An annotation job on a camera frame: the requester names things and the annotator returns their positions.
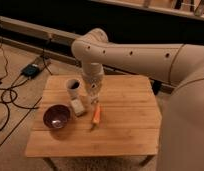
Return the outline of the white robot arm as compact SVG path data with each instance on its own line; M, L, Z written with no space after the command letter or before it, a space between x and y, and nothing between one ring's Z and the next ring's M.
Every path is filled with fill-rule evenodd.
M86 75L98 63L172 85L156 171L204 171L204 45L115 44L96 28L75 39L71 50Z

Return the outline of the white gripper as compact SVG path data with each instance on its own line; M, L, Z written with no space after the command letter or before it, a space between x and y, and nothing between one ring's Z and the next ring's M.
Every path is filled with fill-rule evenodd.
M84 81L83 88L88 98L91 97L90 90L96 90L96 98L102 90L102 79L104 75L103 66L99 63L83 63L82 79Z

